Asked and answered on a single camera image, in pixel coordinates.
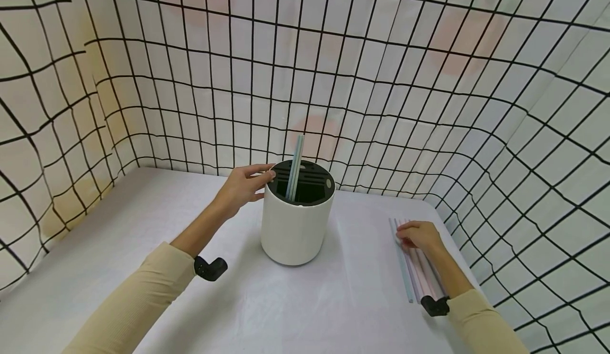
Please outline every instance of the tabletop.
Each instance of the tabletop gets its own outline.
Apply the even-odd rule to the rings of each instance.
[[[5,353],[60,353],[117,285],[171,241],[226,178],[128,174],[0,303]],[[463,353],[445,317],[409,303],[388,218],[430,220],[473,284],[438,214],[420,200],[339,191],[320,253],[286,267],[261,247],[262,202],[244,206],[201,256],[229,269],[194,278],[136,353]]]

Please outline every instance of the right hand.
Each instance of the right hand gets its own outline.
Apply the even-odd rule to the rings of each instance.
[[[433,249],[444,248],[441,235],[431,222],[411,220],[398,226],[396,237],[402,241],[402,249],[419,248],[424,253]]]

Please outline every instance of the beige sleeve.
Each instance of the beige sleeve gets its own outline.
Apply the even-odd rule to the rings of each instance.
[[[529,353],[498,312],[477,290],[469,290],[447,302],[449,319],[474,354]]]
[[[132,353],[194,275],[193,258],[162,243],[102,302],[63,353]]]

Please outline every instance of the black wrist device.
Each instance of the black wrist device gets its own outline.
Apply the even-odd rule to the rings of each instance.
[[[216,260],[212,261],[212,264],[208,264],[207,261],[199,256],[194,258],[194,273],[199,277],[207,279],[207,281],[216,281],[228,268],[227,262],[222,258],[216,258]]]
[[[438,317],[439,315],[447,315],[449,313],[448,300],[449,297],[443,297],[434,301],[432,297],[426,295],[421,299],[421,305],[430,317]]]

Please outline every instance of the white cylindrical container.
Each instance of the white cylindrical container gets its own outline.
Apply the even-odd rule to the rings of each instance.
[[[274,261],[298,266],[311,261],[322,247],[333,204],[333,177],[320,165],[301,161],[294,202],[285,197],[292,161],[273,166],[276,178],[265,186],[261,243]]]

